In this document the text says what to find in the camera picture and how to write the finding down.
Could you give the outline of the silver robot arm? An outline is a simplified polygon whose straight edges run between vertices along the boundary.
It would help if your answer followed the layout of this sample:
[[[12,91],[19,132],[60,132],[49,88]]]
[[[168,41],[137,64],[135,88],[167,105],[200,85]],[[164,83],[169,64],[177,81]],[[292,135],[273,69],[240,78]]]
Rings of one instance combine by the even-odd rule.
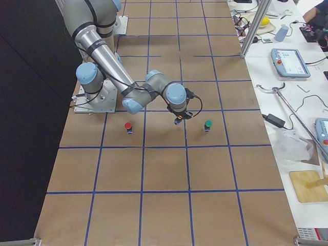
[[[123,96],[122,105],[126,111],[136,114],[157,96],[167,103],[169,112],[177,122],[192,118],[187,111],[191,98],[190,91],[182,84],[172,82],[157,70],[150,71],[145,83],[139,86],[127,73],[106,38],[113,37],[120,1],[56,1],[63,16],[66,30],[78,48],[82,49],[93,62],[81,64],[76,77],[83,86],[89,102],[104,96],[103,81],[109,79]]]

